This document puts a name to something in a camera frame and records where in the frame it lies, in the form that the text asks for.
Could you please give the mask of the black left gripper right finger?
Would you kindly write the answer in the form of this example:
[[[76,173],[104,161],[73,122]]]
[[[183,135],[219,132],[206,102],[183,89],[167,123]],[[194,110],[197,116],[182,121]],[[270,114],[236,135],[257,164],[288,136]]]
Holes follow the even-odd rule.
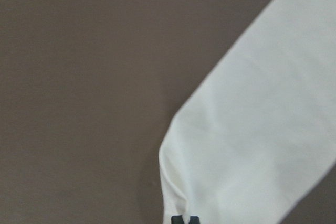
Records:
[[[190,216],[189,222],[188,224],[200,224],[199,221],[199,217],[198,216]]]

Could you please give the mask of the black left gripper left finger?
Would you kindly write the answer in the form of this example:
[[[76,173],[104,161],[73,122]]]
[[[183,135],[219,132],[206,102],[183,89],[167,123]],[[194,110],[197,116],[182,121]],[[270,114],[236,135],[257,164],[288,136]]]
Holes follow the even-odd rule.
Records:
[[[184,224],[183,216],[182,215],[172,216],[171,224]]]

